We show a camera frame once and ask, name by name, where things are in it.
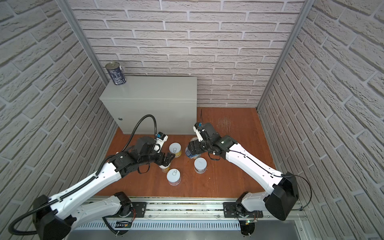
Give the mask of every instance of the black mounting plate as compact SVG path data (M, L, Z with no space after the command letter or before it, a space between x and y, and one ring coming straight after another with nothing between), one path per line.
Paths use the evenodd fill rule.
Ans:
M237 212L236 210L236 202L223 202L223 209L224 209L224 217L226 218L234 218L234 217L240 217L239 215L235 214ZM253 211L255 213L255 216L257 218L263 217L263 211L255 210Z
M136 211L136 217L135 218L144 217L145 210L146 210L146 207L147 207L147 203L146 202L132 202L132 206L133 206L133 208ZM115 214L115 215L108 216L108 217L120 217L120 216L119 216L119 214ZM131 218L131 217L133 217L133 213L132 212L130 212L126 216L126 218Z

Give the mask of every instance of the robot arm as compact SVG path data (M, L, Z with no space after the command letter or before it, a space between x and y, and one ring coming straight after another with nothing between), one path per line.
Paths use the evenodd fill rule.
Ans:
M96 172L72 187L50 198L45 195L36 198L33 202L34 210L16 218L8 230L15 235L38 234L42 240L60 240L72 229L95 219L114 214L119 214L122 217L129 215L133 211L133 206L123 192L95 203L83 206L81 204L101 189L129 173L134 171L140 173L139 166L141 165L152 162L159 166L169 165L175 154L168 153L165 155L161 152L168 136L159 132L155 138L147 136L139 138L136 144L126 151L107 157ZM16 230L15 225L29 215L33 215L36 231Z
M208 152L225 158L240 167L265 189L262 193L244 193L238 200L237 209L240 213L246 215L265 208L277 219L286 219L299 198L293 174L282 174L264 164L230 136L221 137L210 123L202 125L197 122L194 131L198 139L188 144L192 154Z

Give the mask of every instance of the can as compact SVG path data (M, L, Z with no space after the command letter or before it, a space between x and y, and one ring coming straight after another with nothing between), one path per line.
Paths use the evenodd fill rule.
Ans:
M192 142L192 141L194 141L194 140L197 140L197 139L198 139L197 137L193 137L193 138L191 138L190 142ZM191 151L188 149L188 147L185 149L185 154L187 155L187 157L189 157L189 158L191 158L191 159L196 159L196 158L198 158L198 157L201 156L201 154L195 154L195 155L193 155L193 154L191 153Z
M170 185L176 186L181 181L180 171L176 168L169 170L167 173L167 180Z
M107 65L105 65L105 68L107 69L109 76L111 77L115 85L122 85L127 82L125 80L125 76L121 69L121 66L118 62L107 63Z
M174 142L171 145L169 145L169 151L171 153L175 154L175 158L176 157L180 157L181 156L181 145L180 145L180 143Z
M204 158L199 157L198 159L195 160L194 166L195 166L195 172L204 173L205 170L207 169L207 161Z
M160 165L159 167L161 168L162 172L169 172L170 170L170 164L168 164L168 166Z

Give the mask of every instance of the metal grille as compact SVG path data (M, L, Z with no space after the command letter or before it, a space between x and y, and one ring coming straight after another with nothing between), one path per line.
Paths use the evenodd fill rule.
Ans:
M109 220L114 228L117 220ZM107 230L102 220L86 223L76 230ZM135 220L131 228L115 230L240 230L237 220Z

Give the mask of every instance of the can with yellow label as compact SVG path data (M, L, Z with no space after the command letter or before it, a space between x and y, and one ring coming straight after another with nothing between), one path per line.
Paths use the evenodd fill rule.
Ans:
M175 154L175 157L181 156L181 145L178 142L174 142L169 145L169 152Z

